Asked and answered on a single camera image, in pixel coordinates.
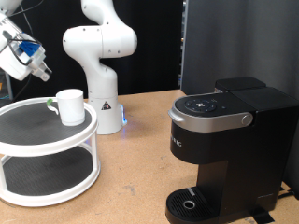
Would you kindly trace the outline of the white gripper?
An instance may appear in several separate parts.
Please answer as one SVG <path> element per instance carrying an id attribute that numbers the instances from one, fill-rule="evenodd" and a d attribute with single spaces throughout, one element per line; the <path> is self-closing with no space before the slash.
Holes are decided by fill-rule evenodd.
<path id="1" fill-rule="evenodd" d="M 3 32 L 2 35 L 0 67 L 5 72 L 18 80 L 24 80 L 30 74 L 44 82 L 50 79 L 52 71 L 44 62 L 45 50 L 38 41 L 27 34 L 13 37 L 9 32 Z"/>

